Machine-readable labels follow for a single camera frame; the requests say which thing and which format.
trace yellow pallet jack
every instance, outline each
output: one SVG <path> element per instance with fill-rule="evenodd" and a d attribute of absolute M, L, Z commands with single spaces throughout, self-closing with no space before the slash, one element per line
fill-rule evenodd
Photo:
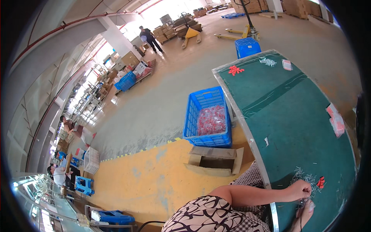
<path fill-rule="evenodd" d="M 243 0 L 240 0 L 241 4 L 236 3 L 236 0 L 233 0 L 233 1 L 236 5 L 243 6 L 243 9 L 244 9 L 245 14 L 247 16 L 247 20 L 249 21 L 249 24 L 245 26 L 245 29 L 243 31 L 242 30 L 233 30 L 233 29 L 230 29 L 230 28 L 226 29 L 226 31 L 229 32 L 229 33 L 241 33 L 242 36 L 234 36 L 234 35 L 226 35 L 226 34 L 214 34 L 214 36 L 216 36 L 218 38 L 226 38 L 226 39 L 233 39 L 233 40 L 244 39 L 244 38 L 247 38 L 247 37 L 251 36 L 254 40 L 260 41 L 260 34 L 255 29 L 255 27 L 253 26 L 253 24 L 250 20 L 249 13 L 247 12 L 247 9 L 246 9 L 246 5 L 249 4 L 250 1 L 247 4 L 244 4 Z"/>
<path fill-rule="evenodd" d="M 194 29 L 192 29 L 192 28 L 188 28 L 188 31 L 187 31 L 187 33 L 186 33 L 186 35 L 185 35 L 185 40 L 184 40 L 184 43 L 183 43 L 183 45 L 182 45 L 182 49 L 185 49 L 186 47 L 187 47 L 187 45 L 188 45 L 188 39 L 189 38 L 192 38 L 192 37 L 195 37 L 195 36 L 197 36 L 197 43 L 200 43 L 201 42 L 201 33 L 200 32 L 198 32 L 198 31 L 196 31 L 196 30 L 194 30 Z"/>
<path fill-rule="evenodd" d="M 179 15 L 179 18 L 183 18 L 183 19 L 184 19 L 185 25 L 186 25 L 186 27 L 188 28 L 188 31 L 187 31 L 187 33 L 186 33 L 186 35 L 185 35 L 185 41 L 184 41 L 184 43 L 182 44 L 182 49 L 185 49 L 185 48 L 187 47 L 187 45 L 188 45 L 188 39 L 189 39 L 189 38 L 192 38 L 192 37 L 197 36 L 197 41 L 196 41 L 196 42 L 197 42 L 197 43 L 200 43 L 200 42 L 201 42 L 201 33 L 198 32 L 198 31 L 196 31 L 196 30 L 194 30 L 194 29 L 192 29 L 192 28 L 188 25 L 187 20 L 186 20 L 186 15 L 187 15 L 186 12 L 182 12 L 182 13 Z"/>

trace concrete floor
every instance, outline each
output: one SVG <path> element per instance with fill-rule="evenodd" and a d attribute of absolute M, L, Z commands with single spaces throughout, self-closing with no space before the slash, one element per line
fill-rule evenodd
<path fill-rule="evenodd" d="M 122 93 L 115 104 L 109 101 L 110 92 L 91 125 L 97 132 L 91 146 L 100 152 L 103 162 L 94 176 L 96 193 L 89 201 L 107 210 L 125 210 L 139 222 L 167 220 L 187 201 L 237 177 L 188 171 L 182 163 L 188 161 L 191 145 L 186 140 L 170 143 L 182 137 L 188 94 L 217 86 L 211 69 L 236 60 L 234 41 L 213 36 L 225 33 L 225 28 L 244 28 L 245 17 L 220 17 L 231 12 L 233 9 L 197 19 L 203 26 L 200 44 L 192 38 L 182 50 L 183 41 L 176 38 L 162 46 L 163 55 L 150 49 L 144 59 L 156 58 L 155 73 Z M 361 84 L 341 29 L 312 17 L 300 20 L 284 15 L 274 20 L 255 14 L 250 18 L 260 32 L 262 50 L 281 52 L 322 89 L 341 114 L 352 110 Z M 253 157 L 240 128 L 233 133 L 234 147 L 245 147 L 242 173 Z M 74 152 L 77 147 L 83 148 L 80 140 L 69 150 Z"/>

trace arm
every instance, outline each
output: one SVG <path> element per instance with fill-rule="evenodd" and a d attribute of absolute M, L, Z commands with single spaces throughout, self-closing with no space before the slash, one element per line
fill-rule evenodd
<path fill-rule="evenodd" d="M 311 185 L 303 180 L 281 190 L 260 189 L 247 185 L 224 185 L 214 189 L 209 195 L 223 198 L 232 207 L 256 206 L 307 198 L 311 195 Z"/>
<path fill-rule="evenodd" d="M 70 129 L 69 127 L 68 127 L 68 125 L 64 125 L 64 127 L 65 127 L 65 131 L 67 131 L 67 134 L 70 134 L 72 131 L 73 131 L 73 128 L 72 129 Z"/>

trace hand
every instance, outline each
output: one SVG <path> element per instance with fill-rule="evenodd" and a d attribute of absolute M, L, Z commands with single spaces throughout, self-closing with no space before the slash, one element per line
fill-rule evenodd
<path fill-rule="evenodd" d="M 310 197 L 312 186 L 304 180 L 298 180 L 289 187 L 285 188 L 284 191 L 286 192 L 285 194 L 287 196 L 287 201 L 293 202 L 295 200 Z"/>

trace green workbench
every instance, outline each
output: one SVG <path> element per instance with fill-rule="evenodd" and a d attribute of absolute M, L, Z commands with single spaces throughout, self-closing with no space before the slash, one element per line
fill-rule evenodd
<path fill-rule="evenodd" d="M 277 62 L 260 63 L 261 57 Z M 355 160 L 347 133 L 336 138 L 329 122 L 327 97 L 299 68 L 282 67 L 286 59 L 268 50 L 213 69 L 249 141 L 267 189 L 290 185 L 296 167 L 305 174 L 325 177 L 321 193 L 312 199 L 314 214 L 305 231 L 320 232 L 337 217 L 349 198 L 356 178 Z M 243 72 L 235 76 L 229 67 Z M 276 202 L 272 230 L 291 226 L 297 205 Z"/>

